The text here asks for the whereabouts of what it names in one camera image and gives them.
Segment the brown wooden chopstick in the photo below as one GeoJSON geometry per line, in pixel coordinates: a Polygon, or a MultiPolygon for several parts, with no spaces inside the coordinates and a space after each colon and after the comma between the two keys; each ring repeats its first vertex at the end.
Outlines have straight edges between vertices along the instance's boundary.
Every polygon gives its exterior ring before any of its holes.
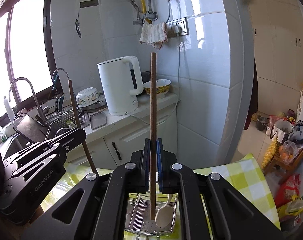
{"type": "Polygon", "coordinates": [[[151,220],[156,216],[156,53],[151,53],[151,111],[150,111],[150,179],[151,179],[151,220]]]}
{"type": "MultiPolygon", "coordinates": [[[[72,105],[72,111],[73,111],[74,119],[76,122],[76,126],[77,126],[77,128],[81,128],[81,124],[79,122],[78,112],[77,112],[77,108],[76,108],[76,100],[75,100],[74,93],[73,93],[72,80],[70,78],[68,78],[68,86],[69,86],[70,101],[71,101],[71,105],[72,105]]],[[[86,141],[82,142],[82,146],[83,146],[84,153],[86,155],[87,161],[91,167],[92,172],[94,174],[96,174],[96,176],[99,176],[99,174],[95,168],[94,162],[92,161],[92,157],[90,155],[86,141]]]]}

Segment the grey rectangular lid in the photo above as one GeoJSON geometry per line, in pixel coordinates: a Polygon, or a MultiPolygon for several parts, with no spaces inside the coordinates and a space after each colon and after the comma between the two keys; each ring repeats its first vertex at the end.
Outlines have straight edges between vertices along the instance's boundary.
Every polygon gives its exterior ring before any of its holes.
{"type": "Polygon", "coordinates": [[[107,124],[107,116],[105,113],[95,113],[90,116],[90,127],[92,130],[98,129],[107,124]]]}

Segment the yellow patterned bowl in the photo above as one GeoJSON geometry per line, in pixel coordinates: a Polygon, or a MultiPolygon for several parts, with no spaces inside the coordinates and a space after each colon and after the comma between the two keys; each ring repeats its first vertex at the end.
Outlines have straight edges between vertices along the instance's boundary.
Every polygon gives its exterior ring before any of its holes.
{"type": "MultiPolygon", "coordinates": [[[[162,99],[165,97],[166,93],[168,93],[170,89],[171,81],[168,79],[157,79],[156,80],[156,98],[162,99]]],[[[143,84],[143,88],[145,92],[150,95],[151,94],[151,82],[148,81],[143,84]]]]}

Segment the yellow checked tablecloth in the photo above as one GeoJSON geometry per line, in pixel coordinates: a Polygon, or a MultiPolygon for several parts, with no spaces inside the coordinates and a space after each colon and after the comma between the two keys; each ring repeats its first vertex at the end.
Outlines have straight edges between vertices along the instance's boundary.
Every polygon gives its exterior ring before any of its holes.
{"type": "MultiPolygon", "coordinates": [[[[66,173],[41,203],[43,211],[47,211],[82,180],[85,175],[91,172],[91,168],[86,165],[65,163],[64,167],[66,173]]],[[[194,172],[203,175],[209,175],[212,172],[219,173],[277,228],[280,228],[277,209],[269,185],[263,175],[263,171],[251,153],[235,163],[201,168],[194,172]]]]}

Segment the white cartoon bowl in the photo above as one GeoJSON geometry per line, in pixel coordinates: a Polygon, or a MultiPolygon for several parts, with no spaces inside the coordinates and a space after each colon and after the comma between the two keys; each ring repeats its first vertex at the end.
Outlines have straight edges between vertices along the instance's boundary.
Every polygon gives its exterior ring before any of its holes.
{"type": "Polygon", "coordinates": [[[100,95],[94,87],[89,87],[78,92],[76,102],[78,107],[88,107],[98,102],[100,95]]]}

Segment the white electric kettle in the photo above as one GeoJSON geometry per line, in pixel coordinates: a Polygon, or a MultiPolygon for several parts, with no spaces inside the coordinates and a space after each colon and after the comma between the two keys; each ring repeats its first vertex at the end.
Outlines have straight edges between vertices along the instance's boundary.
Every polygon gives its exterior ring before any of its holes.
{"type": "Polygon", "coordinates": [[[143,92],[139,60],[124,56],[97,64],[109,113],[132,113],[138,108],[137,96],[143,92]]]}

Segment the thin chrome water faucet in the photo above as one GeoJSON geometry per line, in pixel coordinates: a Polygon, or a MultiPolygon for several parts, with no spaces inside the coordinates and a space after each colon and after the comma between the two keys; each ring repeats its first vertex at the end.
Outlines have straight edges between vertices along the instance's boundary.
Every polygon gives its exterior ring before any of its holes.
{"type": "Polygon", "coordinates": [[[64,68],[57,68],[52,74],[52,84],[53,84],[52,91],[54,91],[57,88],[58,83],[61,82],[60,80],[62,78],[60,77],[60,74],[62,74],[62,73],[65,74],[67,80],[70,79],[68,72],[64,68]]]}

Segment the wooden stool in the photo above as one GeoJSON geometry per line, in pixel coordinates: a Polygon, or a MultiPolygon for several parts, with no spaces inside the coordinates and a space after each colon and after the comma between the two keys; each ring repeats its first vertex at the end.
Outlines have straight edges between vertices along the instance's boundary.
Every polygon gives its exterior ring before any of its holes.
{"type": "Polygon", "coordinates": [[[281,185],[294,174],[302,160],[303,147],[299,149],[296,156],[290,154],[286,158],[285,153],[276,152],[271,160],[264,166],[263,174],[266,176],[267,174],[274,172],[280,177],[278,184],[281,185]]]}

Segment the white shopping bag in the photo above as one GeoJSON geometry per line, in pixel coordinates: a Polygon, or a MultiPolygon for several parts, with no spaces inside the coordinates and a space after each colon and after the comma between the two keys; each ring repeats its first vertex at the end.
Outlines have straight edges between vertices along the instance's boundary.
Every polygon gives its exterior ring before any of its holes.
{"type": "Polygon", "coordinates": [[[270,139],[282,143],[287,135],[294,129],[294,125],[284,119],[277,120],[270,132],[270,139]]]}

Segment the white hanging dishcloth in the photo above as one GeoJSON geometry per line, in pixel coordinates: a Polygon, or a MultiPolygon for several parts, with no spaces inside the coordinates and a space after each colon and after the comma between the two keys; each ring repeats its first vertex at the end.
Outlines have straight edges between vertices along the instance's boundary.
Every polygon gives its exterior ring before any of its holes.
{"type": "Polygon", "coordinates": [[[168,42],[166,23],[144,23],[141,31],[140,44],[148,44],[156,49],[161,49],[168,42]]]}

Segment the lower wall socket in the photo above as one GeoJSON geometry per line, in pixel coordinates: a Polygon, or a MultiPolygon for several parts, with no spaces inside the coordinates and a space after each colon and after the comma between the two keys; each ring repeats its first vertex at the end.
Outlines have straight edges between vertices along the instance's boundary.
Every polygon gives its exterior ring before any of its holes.
{"type": "Polygon", "coordinates": [[[187,18],[169,21],[167,25],[167,37],[185,36],[189,34],[187,18]]]}

